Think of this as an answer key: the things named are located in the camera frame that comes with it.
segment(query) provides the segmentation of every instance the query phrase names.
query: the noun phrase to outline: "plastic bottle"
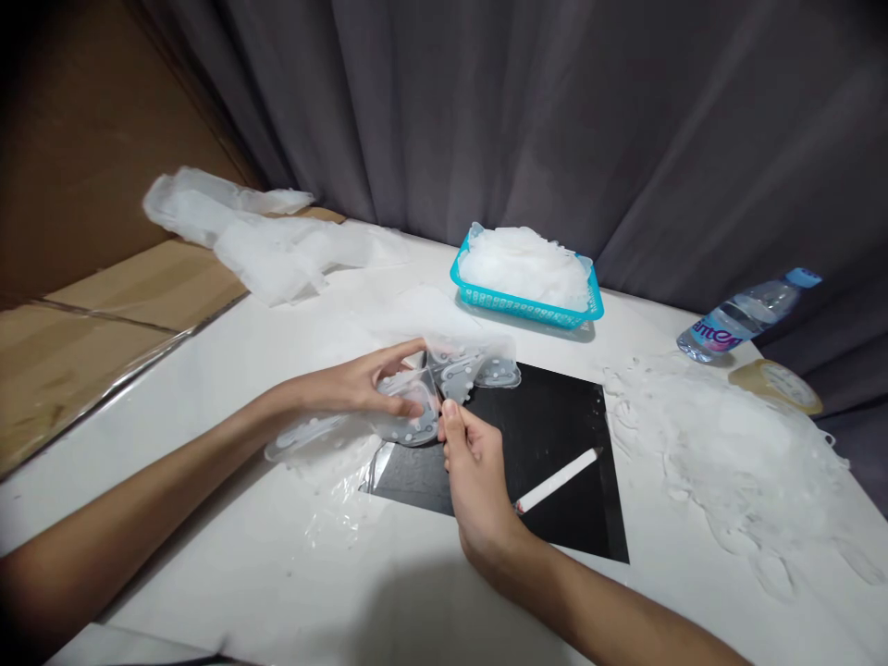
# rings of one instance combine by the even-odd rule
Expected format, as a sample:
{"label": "plastic bottle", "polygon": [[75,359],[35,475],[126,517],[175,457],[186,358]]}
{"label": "plastic bottle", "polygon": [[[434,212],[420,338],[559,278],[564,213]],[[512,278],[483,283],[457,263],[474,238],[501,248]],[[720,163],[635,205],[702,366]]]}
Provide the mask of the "plastic bottle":
{"label": "plastic bottle", "polygon": [[682,333],[678,348],[695,361],[709,363],[789,315],[802,290],[818,283],[820,276],[794,268],[781,279],[741,291]]}

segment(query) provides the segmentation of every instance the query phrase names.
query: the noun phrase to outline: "table surface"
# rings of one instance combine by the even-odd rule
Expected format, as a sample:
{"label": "table surface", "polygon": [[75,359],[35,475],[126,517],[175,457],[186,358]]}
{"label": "table surface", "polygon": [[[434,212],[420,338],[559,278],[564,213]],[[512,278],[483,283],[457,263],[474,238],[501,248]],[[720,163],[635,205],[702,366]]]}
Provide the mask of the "table surface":
{"label": "table surface", "polygon": [[[350,306],[426,284],[456,294],[456,249],[407,237],[408,265],[341,270],[324,293],[268,309],[247,298],[102,411],[0,485],[8,552],[291,376],[369,351]],[[603,368],[674,350],[693,314],[602,291],[605,315],[572,336],[505,316],[518,359],[601,383]],[[759,353],[736,351],[736,364]],[[712,372],[726,374],[726,369]],[[340,454],[343,459],[351,455]],[[662,492],[655,460],[616,453],[631,565],[567,551],[681,612],[756,663],[881,663],[888,588],[833,551],[807,549],[795,603],[767,596],[703,512]],[[856,483],[841,498],[857,543],[888,570],[888,524]],[[582,663],[466,563],[449,516],[355,493],[256,461],[183,525],[102,619],[111,627],[260,663]]]}

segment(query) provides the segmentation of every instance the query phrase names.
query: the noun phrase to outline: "cardboard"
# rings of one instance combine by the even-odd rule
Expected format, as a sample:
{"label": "cardboard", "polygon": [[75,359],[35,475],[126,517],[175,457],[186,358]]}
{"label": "cardboard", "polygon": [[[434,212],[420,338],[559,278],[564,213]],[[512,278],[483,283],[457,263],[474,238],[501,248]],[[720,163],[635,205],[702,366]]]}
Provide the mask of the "cardboard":
{"label": "cardboard", "polygon": [[38,305],[0,313],[0,477],[174,342],[149,327]]}
{"label": "cardboard", "polygon": [[[309,207],[297,216],[342,222],[345,216]],[[247,289],[212,252],[168,240],[46,296],[49,302],[179,333],[239,299]]]}
{"label": "cardboard", "polygon": [[161,174],[247,181],[126,3],[45,14],[0,131],[0,290],[28,299],[168,240],[142,212]]}

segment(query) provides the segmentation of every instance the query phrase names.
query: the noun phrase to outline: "gray curtain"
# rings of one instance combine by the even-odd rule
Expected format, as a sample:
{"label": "gray curtain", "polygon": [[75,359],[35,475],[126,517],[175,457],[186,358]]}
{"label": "gray curtain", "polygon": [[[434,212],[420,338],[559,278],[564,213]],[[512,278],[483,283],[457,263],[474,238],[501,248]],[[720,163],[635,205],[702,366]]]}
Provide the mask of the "gray curtain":
{"label": "gray curtain", "polygon": [[881,4],[142,5],[270,186],[450,244],[528,225],[603,286],[699,312],[821,273],[760,345],[820,393],[886,510]]}

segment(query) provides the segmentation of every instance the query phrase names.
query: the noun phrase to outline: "basket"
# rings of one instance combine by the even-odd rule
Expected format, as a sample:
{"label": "basket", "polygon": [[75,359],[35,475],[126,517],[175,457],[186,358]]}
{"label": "basket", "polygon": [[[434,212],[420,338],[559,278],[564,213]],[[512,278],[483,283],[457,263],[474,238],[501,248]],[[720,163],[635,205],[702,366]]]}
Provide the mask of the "basket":
{"label": "basket", "polygon": [[604,305],[601,302],[601,291],[598,288],[598,279],[595,277],[595,267],[589,273],[589,305],[583,313],[575,310],[546,305],[545,303],[528,301],[517,296],[510,296],[500,291],[477,287],[463,282],[460,278],[460,257],[469,251],[469,236],[471,230],[465,235],[460,251],[457,252],[450,267],[450,279],[460,288],[460,297],[463,302],[478,307],[508,313],[524,319],[551,324],[561,328],[577,328],[586,321],[600,319],[604,315]]}

